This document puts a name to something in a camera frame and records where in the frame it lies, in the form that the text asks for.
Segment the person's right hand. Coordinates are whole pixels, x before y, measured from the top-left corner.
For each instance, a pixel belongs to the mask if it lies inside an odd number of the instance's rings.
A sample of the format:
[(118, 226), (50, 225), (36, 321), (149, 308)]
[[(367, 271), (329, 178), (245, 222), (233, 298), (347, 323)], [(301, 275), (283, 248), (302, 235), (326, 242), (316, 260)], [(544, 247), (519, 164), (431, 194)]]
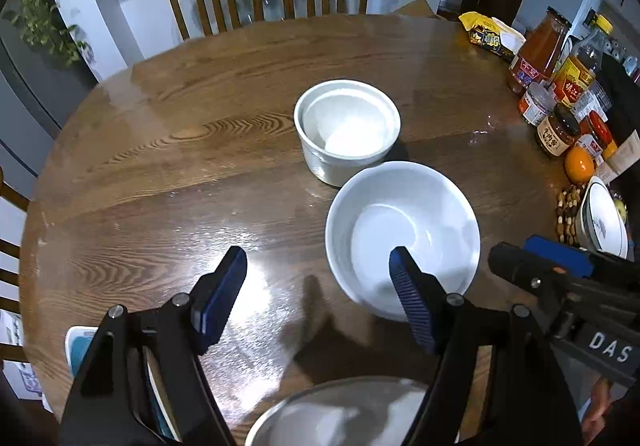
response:
[(582, 417), (582, 440), (588, 445), (605, 427), (605, 416), (612, 403), (612, 383), (605, 378), (593, 385), (590, 403)]

